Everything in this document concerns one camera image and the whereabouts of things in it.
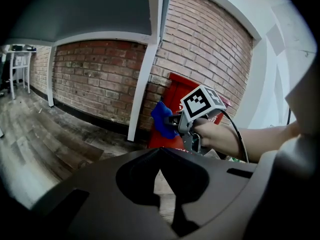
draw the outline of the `human hand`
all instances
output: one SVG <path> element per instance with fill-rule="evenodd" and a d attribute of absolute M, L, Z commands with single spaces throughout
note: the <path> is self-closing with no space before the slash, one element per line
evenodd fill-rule
<path fill-rule="evenodd" d="M 213 140 L 213 133 L 215 132 L 215 126 L 213 122 L 205 118 L 198 118 L 193 123 L 193 130 L 199 134 L 202 138 L 201 144 L 205 147 L 211 147 Z"/>

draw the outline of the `black baseboard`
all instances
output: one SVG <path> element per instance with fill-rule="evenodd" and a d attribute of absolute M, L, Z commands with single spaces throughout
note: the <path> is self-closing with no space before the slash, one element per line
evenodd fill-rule
<path fill-rule="evenodd" d="M 34 91 L 38 96 L 43 98 L 44 100 L 46 100 L 46 101 L 48 100 L 48 96 L 45 93 L 36 89 L 31 84 L 30 84 L 30 89 L 32 91 Z M 128 130 L 129 130 L 128 125 L 118 123 L 118 122 L 113 122 L 111 120 L 104 119 L 99 116 L 95 116 L 95 115 L 80 111 L 74 107 L 71 107 L 67 104 L 64 104 L 64 103 L 58 101 L 55 98 L 53 99 L 53 103 L 57 108 L 61 109 L 62 111 L 66 112 L 66 113 L 68 113 L 68 114 L 70 114 L 80 120 L 83 120 L 83 121 L 88 122 L 92 125 L 101 127 L 103 129 L 112 131 L 114 133 L 128 136 Z M 149 140 L 149 138 L 150 138 L 149 131 L 142 130 L 142 129 L 136 129 L 135 141 L 137 141 L 137 140 L 147 141 L 147 140 Z"/>

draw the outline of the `red box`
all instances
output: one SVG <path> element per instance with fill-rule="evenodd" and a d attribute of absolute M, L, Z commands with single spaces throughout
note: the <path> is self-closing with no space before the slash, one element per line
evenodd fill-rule
<path fill-rule="evenodd" d="M 169 79 L 172 81 L 172 83 L 170 88 L 163 95 L 163 103 L 169 109 L 171 109 L 173 114 L 176 114 L 182 109 L 180 100 L 192 90 L 197 88 L 199 84 L 175 73 L 170 73 Z M 221 95 L 219 95 L 219 97 L 226 107 L 231 106 L 231 102 L 228 99 Z M 223 116 L 224 115 L 220 113 L 211 121 L 218 125 Z M 184 144 L 180 136 L 176 136 L 174 139 L 167 139 L 162 137 L 160 132 L 158 132 L 155 127 L 153 127 L 151 130 L 151 138 L 147 147 L 166 147 L 184 150 Z"/>

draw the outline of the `white stand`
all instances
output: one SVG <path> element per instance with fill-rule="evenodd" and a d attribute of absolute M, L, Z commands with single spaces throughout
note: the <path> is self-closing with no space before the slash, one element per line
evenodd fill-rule
<path fill-rule="evenodd" d="M 14 69 L 22 69 L 22 79 L 23 79 L 23 89 L 26 88 L 25 86 L 25 68 L 27 69 L 27 83 L 28 83 L 28 94 L 30 93 L 30 61 L 31 61 L 31 54 L 35 53 L 35 51 L 9 51 L 8 53 L 11 54 L 10 57 L 10 88 L 11 88 L 11 97 L 13 100 L 16 99 L 15 97 L 15 90 L 14 90 L 14 78 L 13 78 L 13 71 Z M 21 65 L 14 66 L 14 59 L 15 56 L 22 57 Z M 19 82 L 18 74 L 16 73 L 16 82 Z"/>

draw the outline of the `brick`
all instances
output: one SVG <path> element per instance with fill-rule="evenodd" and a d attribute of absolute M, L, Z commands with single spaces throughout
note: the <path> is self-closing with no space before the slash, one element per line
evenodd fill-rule
<path fill-rule="evenodd" d="M 148 83 L 146 86 L 146 90 L 152 93 L 156 93 L 158 89 L 158 86 L 152 83 Z"/>
<path fill-rule="evenodd" d="M 74 61 L 74 62 L 72 62 L 72 67 L 73 67 L 73 68 L 82 68 L 83 65 L 84 65 L 84 63 L 83 63 L 83 62 L 80 62 L 80 61 Z"/>
<path fill-rule="evenodd" d="M 210 66 L 210 62 L 207 61 L 206 59 L 200 57 L 200 56 L 197 56 L 197 57 L 195 58 L 195 62 L 198 63 L 198 64 L 200 64 L 201 66 L 204 66 L 204 67 L 207 68 L 207 69 L 208 69 L 209 66 Z"/>
<path fill-rule="evenodd" d="M 93 49 L 90 47 L 74 49 L 74 54 L 92 54 Z"/>
<path fill-rule="evenodd" d="M 235 74 L 231 69 L 228 69 L 227 71 L 228 75 L 232 77 L 241 87 L 245 88 L 246 84 L 241 80 L 241 78 Z"/>
<path fill-rule="evenodd" d="M 88 78 L 87 77 L 81 76 L 81 75 L 76 75 L 76 74 L 71 75 L 70 79 L 72 81 L 83 83 L 83 84 L 86 84 L 88 82 Z"/>
<path fill-rule="evenodd" d="M 98 101 L 98 95 L 96 95 L 96 94 L 93 94 L 93 93 L 90 93 L 87 91 L 83 91 L 83 90 L 79 90 L 76 88 L 70 88 L 70 91 L 74 95 L 85 97 L 86 99 L 91 100 L 91 101 Z"/>
<path fill-rule="evenodd" d="M 133 43 L 131 45 L 131 49 L 135 50 L 135 51 L 141 51 L 144 52 L 147 49 L 147 46 L 144 44 L 140 44 L 140 43 Z"/>
<path fill-rule="evenodd" d="M 112 98 L 114 100 L 118 100 L 119 99 L 119 96 L 120 94 L 117 93 L 117 92 L 114 92 L 114 91 L 110 91 L 110 90 L 107 90 L 105 92 L 105 95 L 108 97 L 108 98 Z"/>
<path fill-rule="evenodd" d="M 209 54 L 212 54 L 212 52 L 214 51 L 209 45 L 207 45 L 203 42 L 200 43 L 200 48 L 205 50 Z"/>
<path fill-rule="evenodd" d="M 65 85 L 68 86 L 68 87 L 74 87 L 75 83 L 72 82 L 72 81 L 65 81 Z"/>
<path fill-rule="evenodd" d="M 226 109 L 226 112 L 228 113 L 228 114 L 231 114 L 231 115 L 236 115 L 236 110 L 234 109 L 234 108 L 232 108 L 231 106 L 228 106 L 227 107 L 227 109 Z"/>
<path fill-rule="evenodd" d="M 164 94 L 165 90 L 166 90 L 166 88 L 164 88 L 162 86 L 158 86 L 158 88 L 156 89 L 156 93 L 162 95 L 162 94 Z"/>
<path fill-rule="evenodd" d="M 215 88 L 215 82 L 214 81 L 212 81 L 211 79 L 209 79 L 209 78 L 206 78 L 205 80 L 204 80 L 204 85 L 205 86 L 208 86 L 208 87 L 210 87 L 210 88 Z"/>
<path fill-rule="evenodd" d="M 121 92 L 121 93 L 128 93 L 129 91 L 129 87 L 126 85 L 103 81 L 103 80 L 100 80 L 99 86 L 102 88 L 106 88 L 106 89 L 116 91 L 116 92 Z"/>
<path fill-rule="evenodd" d="M 104 55 L 106 53 L 106 48 L 102 48 L 102 47 L 94 48 L 92 53 L 98 54 L 98 55 Z"/>
<path fill-rule="evenodd" d="M 226 66 L 225 64 L 223 64 L 221 61 L 218 61 L 218 63 L 216 64 L 216 66 L 217 66 L 219 69 L 223 70 L 224 72 L 227 72 L 227 70 L 228 70 L 227 66 Z"/>
<path fill-rule="evenodd" d="M 212 64 L 216 65 L 218 63 L 218 59 L 216 57 L 214 57 L 213 55 L 209 54 L 209 53 L 205 56 L 205 58 L 208 61 L 210 61 Z"/>
<path fill-rule="evenodd" d="M 173 63 L 169 60 L 166 60 L 166 59 L 158 58 L 156 61 L 156 65 L 159 67 L 180 73 L 180 74 L 187 76 L 187 77 L 189 77 L 191 74 L 191 71 L 189 69 L 185 68 L 184 66 L 175 64 L 175 63 Z"/>
<path fill-rule="evenodd" d="M 162 40 L 167 41 L 167 42 L 173 42 L 174 37 L 170 34 L 165 33 L 162 37 Z"/>
<path fill-rule="evenodd" d="M 104 105 L 104 110 L 110 113 L 117 113 L 118 109 L 111 105 Z"/>
<path fill-rule="evenodd" d="M 127 67 L 133 70 L 140 70 L 142 62 L 136 60 L 128 60 Z"/>
<path fill-rule="evenodd" d="M 146 122 L 146 123 L 150 123 L 150 124 L 153 123 L 153 121 L 154 121 L 154 119 L 151 116 L 146 116 L 146 115 L 143 115 L 143 114 L 141 114 L 139 116 L 139 120 L 141 122 Z"/>
<path fill-rule="evenodd" d="M 64 56 L 63 60 L 64 61 L 75 61 L 76 58 L 77 57 L 75 55 L 68 55 L 68 56 Z"/>
<path fill-rule="evenodd" d="M 234 102 L 234 103 L 236 103 L 236 104 L 238 104 L 238 105 L 240 105 L 240 99 L 239 98 L 237 98 L 236 96 L 232 96 L 231 97 L 231 100 L 232 100 L 232 102 Z"/>
<path fill-rule="evenodd" d="M 192 40 L 192 36 L 177 29 L 167 28 L 167 33 L 188 42 Z"/>
<path fill-rule="evenodd" d="M 123 58 L 112 58 L 111 59 L 111 64 L 112 65 L 116 65 L 116 66 L 122 66 L 122 67 L 125 67 L 127 62 L 125 59 Z"/>
<path fill-rule="evenodd" d="M 88 85 L 99 86 L 99 79 L 88 78 Z"/>
<path fill-rule="evenodd" d="M 115 83 L 121 83 L 122 76 L 118 74 L 108 74 L 108 80 Z"/>
<path fill-rule="evenodd" d="M 125 109 L 127 104 L 125 102 L 113 99 L 111 100 L 111 105 L 119 109 Z"/>
<path fill-rule="evenodd" d="M 111 104 L 111 99 L 107 98 L 107 97 L 98 96 L 98 102 L 110 105 Z"/>
<path fill-rule="evenodd" d="M 165 22 L 165 26 L 166 26 L 166 27 L 173 28 L 173 29 L 177 29 L 177 28 L 178 28 L 178 23 L 173 22 L 173 21 L 171 21 L 171 20 L 167 20 L 167 21 Z"/>
<path fill-rule="evenodd" d="M 55 83 L 55 84 L 53 85 L 53 87 L 54 87 L 54 88 L 57 88 L 57 89 L 59 89 L 59 90 L 63 90 L 63 89 L 64 89 L 64 86 L 63 86 L 62 84 L 58 84 L 58 83 Z"/>
<path fill-rule="evenodd" d="M 99 87 L 94 87 L 94 86 L 91 86 L 91 85 L 83 84 L 81 89 L 83 91 L 90 92 L 90 93 L 93 93 L 93 94 L 98 94 L 98 95 L 101 95 L 101 96 L 105 96 L 106 95 L 106 90 L 105 89 L 102 89 L 102 88 L 99 88 Z"/>
<path fill-rule="evenodd" d="M 90 41 L 90 46 L 99 47 L 99 46 L 106 46 L 106 47 L 115 47 L 115 41 L 113 40 L 92 40 Z"/>
<path fill-rule="evenodd" d="M 136 92 L 136 88 L 131 87 L 131 88 L 129 89 L 129 95 L 130 95 L 130 96 L 134 96 L 134 95 L 135 95 L 135 92 Z"/>
<path fill-rule="evenodd" d="M 75 73 L 76 75 L 83 75 L 83 74 L 84 74 L 84 70 L 83 70 L 82 68 L 76 68 L 76 69 L 74 70 L 74 73 Z"/>
<path fill-rule="evenodd" d="M 175 45 L 183 47 L 185 49 L 189 49 L 189 47 L 191 45 L 189 42 L 186 42 L 186 41 L 184 41 L 184 40 L 182 40 L 180 38 L 177 38 L 177 37 L 174 39 L 173 43 Z"/>
<path fill-rule="evenodd" d="M 66 62 L 59 61 L 59 62 L 56 62 L 54 65 L 55 65 L 56 67 L 64 67 L 65 64 L 66 64 Z"/>
<path fill-rule="evenodd" d="M 84 69 L 88 69 L 89 68 L 89 62 L 84 62 L 82 67 Z"/>
<path fill-rule="evenodd" d="M 154 74 L 157 76 L 162 76 L 163 72 L 164 72 L 163 68 L 155 66 L 155 65 L 152 66 L 151 71 L 150 71 L 151 74 Z"/>
<path fill-rule="evenodd" d="M 117 41 L 115 45 L 118 49 L 129 50 L 131 48 L 131 42 L 128 41 Z"/>
<path fill-rule="evenodd" d="M 134 71 L 133 78 L 138 79 L 139 75 L 140 75 L 140 71 Z"/>
<path fill-rule="evenodd" d="M 177 64 L 181 64 L 181 65 L 183 65 L 186 62 L 186 59 L 184 57 L 181 57 L 181 56 L 176 55 L 176 54 L 171 53 L 171 52 L 168 55 L 168 59 L 170 61 L 173 61 L 173 62 L 175 62 Z"/>
<path fill-rule="evenodd" d="M 136 51 L 133 51 L 133 50 L 127 50 L 125 52 L 125 57 L 127 59 L 136 60 L 137 57 L 138 57 L 138 53 Z"/>
<path fill-rule="evenodd" d="M 156 52 L 156 56 L 158 57 L 162 57 L 162 58 L 167 58 L 168 57 L 169 52 L 167 50 L 164 49 L 158 49 L 158 51 Z"/>
<path fill-rule="evenodd" d="M 117 114 L 119 116 L 125 117 L 125 118 L 129 118 L 131 113 L 127 110 L 123 110 L 123 109 L 118 109 Z"/>
<path fill-rule="evenodd" d="M 70 87 L 69 87 L 69 86 L 65 86 L 63 90 L 64 90 L 65 92 L 70 93 Z"/>
<path fill-rule="evenodd" d="M 194 52 L 195 54 L 205 58 L 207 56 L 207 52 L 195 45 L 191 45 L 190 51 Z"/>
<path fill-rule="evenodd" d="M 69 74 L 63 74 L 63 79 L 70 80 L 71 76 Z"/>
<path fill-rule="evenodd" d="M 227 65 L 230 69 L 232 68 L 232 63 L 227 60 L 225 57 L 223 57 L 220 53 L 216 52 L 215 50 L 213 51 L 213 55 L 222 63 Z"/>
<path fill-rule="evenodd" d="M 234 88 L 230 83 L 224 81 L 223 85 L 222 85 L 225 89 L 227 89 L 229 92 L 231 92 L 234 95 L 237 95 L 238 92 L 236 90 L 236 88 Z"/>
<path fill-rule="evenodd" d="M 152 109 L 149 109 L 149 108 L 146 108 L 146 107 L 144 107 L 142 109 L 142 114 L 144 114 L 146 116 L 151 116 L 151 112 L 152 112 Z"/>
<path fill-rule="evenodd" d="M 132 104 L 127 104 L 125 109 L 127 111 L 131 111 L 132 110 Z"/>
<path fill-rule="evenodd" d="M 102 64 L 100 63 L 90 63 L 89 69 L 100 71 L 102 68 Z"/>
<path fill-rule="evenodd" d="M 145 57 L 145 53 L 138 51 L 138 52 L 137 52 L 137 56 L 138 56 L 138 57 L 137 57 L 136 59 L 137 59 L 138 61 L 143 61 L 143 60 L 144 60 L 144 57 Z"/>
<path fill-rule="evenodd" d="M 127 85 L 127 86 L 137 86 L 137 80 L 133 79 L 131 77 L 123 77 L 122 78 L 122 83 Z"/>
<path fill-rule="evenodd" d="M 191 28 L 189 27 L 186 27 L 186 26 L 183 26 L 183 25 L 179 25 L 178 26 L 178 30 L 183 32 L 183 33 L 186 33 L 187 35 L 190 35 L 192 36 L 194 34 L 194 30 L 192 30 Z"/>
<path fill-rule="evenodd" d="M 80 43 L 80 47 L 88 47 L 91 45 L 90 43 L 91 43 L 90 41 L 82 41 Z"/>
<path fill-rule="evenodd" d="M 101 72 L 98 72 L 98 71 L 92 71 L 92 70 L 88 70 L 88 69 L 85 69 L 84 72 L 83 72 L 83 75 L 85 77 L 89 77 L 89 78 L 101 78 Z"/>
<path fill-rule="evenodd" d="M 156 105 L 157 105 L 156 102 L 153 102 L 153 101 L 150 101 L 150 100 L 145 100 L 144 103 L 143 103 L 144 107 L 152 109 L 152 110 L 156 107 Z"/>
<path fill-rule="evenodd" d="M 83 54 L 77 55 L 76 56 L 76 60 L 77 61 L 85 61 L 86 60 L 86 56 Z"/>
<path fill-rule="evenodd" d="M 195 71 L 197 71 L 197 72 L 199 72 L 199 73 L 201 73 L 201 74 L 203 74 L 203 75 L 205 75 L 206 77 L 208 77 L 208 78 L 212 78 L 213 77 L 213 73 L 210 71 L 210 70 L 208 70 L 207 68 L 205 68 L 205 67 L 203 67 L 203 66 L 201 66 L 201 65 L 199 65 L 199 64 L 197 64 L 197 63 L 194 63 L 193 61 L 190 61 L 190 60 L 188 60 L 187 62 L 186 62 L 186 64 L 185 64 L 185 66 L 186 67 L 188 67 L 188 68 L 190 68 L 190 69 L 192 69 L 192 70 L 195 70 Z"/>
<path fill-rule="evenodd" d="M 220 68 L 217 68 L 215 65 L 210 65 L 209 68 L 212 72 L 216 73 L 219 77 L 223 78 L 226 81 L 229 81 L 230 77 L 228 76 L 227 73 L 225 73 L 223 70 Z"/>
<path fill-rule="evenodd" d="M 183 57 L 186 57 L 192 61 L 196 58 L 196 55 L 193 52 L 190 52 L 190 51 L 183 49 L 177 45 L 174 45 L 172 43 L 163 42 L 161 46 L 163 49 L 174 52 L 174 53 L 181 55 Z"/>
<path fill-rule="evenodd" d="M 156 84 L 156 85 L 160 85 L 160 86 L 164 86 L 164 87 L 169 87 L 171 84 L 171 80 L 168 80 L 166 78 L 157 76 L 157 75 L 153 75 L 151 77 L 151 83 Z"/>
<path fill-rule="evenodd" d="M 127 95 L 127 94 L 120 94 L 120 101 L 126 102 L 126 103 L 133 103 L 134 97 Z"/>
<path fill-rule="evenodd" d="M 63 78 L 63 74 L 62 73 L 53 73 L 52 76 L 54 78 Z"/>
<path fill-rule="evenodd" d="M 197 72 L 192 71 L 190 78 L 194 81 L 197 81 L 200 84 L 203 84 L 205 82 L 205 77 Z"/>
<path fill-rule="evenodd" d="M 130 77 L 133 75 L 132 69 L 129 69 L 126 67 L 114 66 L 114 65 L 102 65 L 102 71 L 108 72 L 108 73 L 116 73 L 118 75 L 123 75 L 126 77 Z"/>
<path fill-rule="evenodd" d="M 219 85 L 223 85 L 223 83 L 224 83 L 223 78 L 221 78 L 221 77 L 218 76 L 217 74 L 215 74 L 215 75 L 213 76 L 213 81 L 216 82 L 216 83 L 218 83 Z"/>
<path fill-rule="evenodd" d="M 147 122 L 139 122 L 138 127 L 141 129 L 151 130 L 152 124 Z"/>
<path fill-rule="evenodd" d="M 121 57 L 124 58 L 126 57 L 126 50 L 118 50 L 118 49 L 113 49 L 113 48 L 108 48 L 105 52 L 106 55 L 111 56 L 111 57 Z"/>
<path fill-rule="evenodd" d="M 146 99 L 150 101 L 158 102 L 161 99 L 161 96 L 159 94 L 148 92 L 146 94 Z"/>
<path fill-rule="evenodd" d="M 62 73 L 64 73 L 64 74 L 74 74 L 75 73 L 75 69 L 74 68 L 63 67 L 62 68 Z"/>
<path fill-rule="evenodd" d="M 95 101 L 92 101 L 92 100 L 89 100 L 89 99 L 86 99 L 86 98 L 83 98 L 83 97 L 79 97 L 79 96 L 74 96 L 74 99 L 77 101 L 77 102 L 80 102 L 84 105 L 88 105 L 90 107 L 93 107 L 95 109 L 99 109 L 99 110 L 103 110 L 104 109 L 104 105 L 99 103 L 99 102 L 95 102 Z"/>
<path fill-rule="evenodd" d="M 220 49 L 220 54 L 223 55 L 227 60 L 230 59 L 230 54 L 226 52 L 224 49 Z"/>

